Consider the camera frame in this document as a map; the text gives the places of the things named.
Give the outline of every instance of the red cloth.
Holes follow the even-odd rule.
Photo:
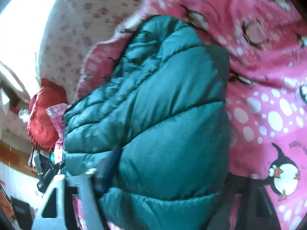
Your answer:
[[[58,103],[66,103],[65,90],[46,78],[41,79],[41,88],[38,91],[28,121],[28,135],[32,142],[51,152],[54,149],[59,135],[56,132],[46,109]]]

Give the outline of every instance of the pink blanket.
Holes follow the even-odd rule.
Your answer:
[[[76,100],[110,78],[131,33],[152,15],[177,17],[229,51],[231,72],[245,83],[228,84],[229,171],[265,180],[282,230],[296,229],[307,212],[307,104],[298,94],[307,83],[307,26],[297,10],[288,0],[143,0],[85,57]]]

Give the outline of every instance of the penguin print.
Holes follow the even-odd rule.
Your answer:
[[[88,73],[85,73],[85,74],[81,75],[81,77],[82,77],[83,80],[87,80],[87,81],[92,78],[92,76],[89,75]]]
[[[303,101],[307,103],[307,85],[300,86],[300,96],[302,97]]]
[[[185,15],[183,19],[185,20],[186,24],[190,25],[191,27],[202,29],[207,31],[209,29],[209,23],[205,16],[201,13],[193,10],[189,10],[186,6],[180,5],[185,9]]]
[[[259,19],[255,18],[255,20],[249,23],[244,21],[241,27],[244,39],[251,46],[261,49],[261,45],[270,42],[264,33],[262,23]]]
[[[244,84],[244,85],[249,85],[249,86],[252,86],[254,87],[255,86],[255,82],[247,79],[247,78],[244,78],[240,75],[238,75],[237,73],[233,72],[233,71],[230,71],[231,73],[231,77],[229,78],[229,82],[234,82],[234,81],[239,81],[240,83]]]
[[[307,35],[296,34],[297,41],[300,44],[300,48],[307,47]]]
[[[264,185],[269,184],[273,192],[278,195],[278,201],[282,201],[296,190],[300,180],[300,171],[295,162],[285,156],[277,144],[272,145],[278,152],[278,158],[272,162]]]
[[[286,0],[271,0],[271,1],[275,2],[278,6],[280,6],[281,8],[283,8],[286,11],[291,10],[291,5]]]
[[[143,18],[139,14],[134,14],[133,16],[129,17],[122,25],[119,25],[116,29],[116,33],[133,33],[139,25],[144,21]]]

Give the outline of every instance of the sunlight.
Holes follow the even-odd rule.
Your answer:
[[[11,0],[0,14],[0,60],[16,73],[30,97],[39,89],[35,53],[38,56],[55,1]]]

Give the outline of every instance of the pink fabric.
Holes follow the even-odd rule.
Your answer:
[[[297,89],[307,81],[307,49],[300,40],[300,35],[307,35],[307,26],[299,13],[287,0],[283,4],[273,0],[143,0],[109,41],[94,45],[88,53],[76,100],[111,76],[130,32],[152,15],[174,16],[197,27],[205,43],[229,51],[231,71],[251,80],[250,86],[237,81],[228,84],[229,171],[268,178],[266,190],[281,228],[294,230],[307,212],[307,112],[297,96]],[[284,169],[280,178],[273,177],[276,167],[271,165],[278,159],[278,149],[272,144],[294,163],[291,169],[280,166]],[[234,215],[230,216],[231,229]]]
[[[54,126],[56,132],[59,135],[59,139],[54,147],[54,163],[59,163],[60,161],[62,161],[64,130],[65,130],[65,126],[63,125],[62,121],[63,121],[64,112],[69,107],[70,105],[66,103],[60,103],[50,106],[46,110],[48,116],[50,117],[52,125]]]
[[[77,226],[81,230],[87,230],[82,209],[82,201],[77,196],[73,196],[73,207],[75,212],[75,218],[77,221]],[[110,230],[122,230],[118,226],[114,225],[112,222],[108,222],[108,226]]]
[[[62,86],[67,102],[72,103],[85,55],[94,43],[108,40],[115,27],[131,16],[140,2],[56,0],[40,43],[39,77]]]

